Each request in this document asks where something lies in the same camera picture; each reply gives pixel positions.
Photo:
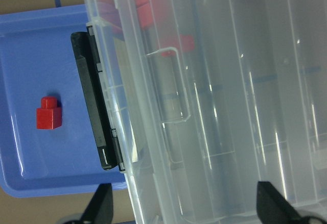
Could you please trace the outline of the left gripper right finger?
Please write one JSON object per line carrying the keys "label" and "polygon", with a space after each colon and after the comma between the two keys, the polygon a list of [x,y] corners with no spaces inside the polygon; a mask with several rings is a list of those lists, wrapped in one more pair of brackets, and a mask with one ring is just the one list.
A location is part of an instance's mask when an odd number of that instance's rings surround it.
{"label": "left gripper right finger", "polygon": [[261,223],[301,223],[301,215],[268,181],[258,181],[256,213]]}

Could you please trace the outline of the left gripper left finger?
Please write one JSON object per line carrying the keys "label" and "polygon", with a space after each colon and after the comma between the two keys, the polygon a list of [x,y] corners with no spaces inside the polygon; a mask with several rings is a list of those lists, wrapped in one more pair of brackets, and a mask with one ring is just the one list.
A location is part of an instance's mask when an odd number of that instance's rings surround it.
{"label": "left gripper left finger", "polygon": [[79,223],[112,223],[113,193],[110,183],[100,184],[83,212]]}

